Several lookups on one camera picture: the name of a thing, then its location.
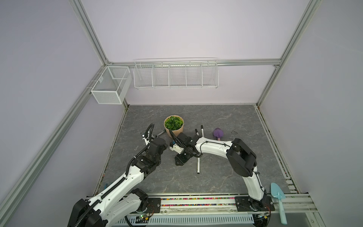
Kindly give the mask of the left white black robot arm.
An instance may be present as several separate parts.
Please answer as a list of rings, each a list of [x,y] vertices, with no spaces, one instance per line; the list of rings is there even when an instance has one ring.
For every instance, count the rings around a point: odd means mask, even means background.
[[[111,227],[130,213],[144,211],[148,195],[140,189],[132,188],[156,170],[166,149],[164,139],[150,140],[148,145],[131,159],[121,177],[96,196],[76,202],[67,226]]]

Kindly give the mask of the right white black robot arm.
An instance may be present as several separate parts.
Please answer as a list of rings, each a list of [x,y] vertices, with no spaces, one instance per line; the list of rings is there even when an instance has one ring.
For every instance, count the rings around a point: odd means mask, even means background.
[[[272,198],[262,186],[257,170],[256,154],[241,140],[216,141],[180,133],[170,143],[170,150],[177,152],[175,164],[183,166],[190,158],[211,154],[228,159],[233,171],[246,184],[248,195],[235,197],[238,211],[274,211]]]

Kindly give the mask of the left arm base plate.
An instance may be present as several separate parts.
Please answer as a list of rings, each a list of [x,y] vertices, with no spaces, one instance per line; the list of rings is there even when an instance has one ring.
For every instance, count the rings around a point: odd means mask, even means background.
[[[161,210],[161,198],[149,197],[142,201],[140,207],[134,212],[136,213],[159,213]]]

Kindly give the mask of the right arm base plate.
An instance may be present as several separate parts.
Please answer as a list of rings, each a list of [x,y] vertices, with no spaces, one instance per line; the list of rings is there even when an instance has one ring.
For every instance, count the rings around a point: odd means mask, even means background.
[[[249,196],[236,196],[235,205],[238,212],[275,211],[272,198],[265,194],[260,201],[252,199]]]

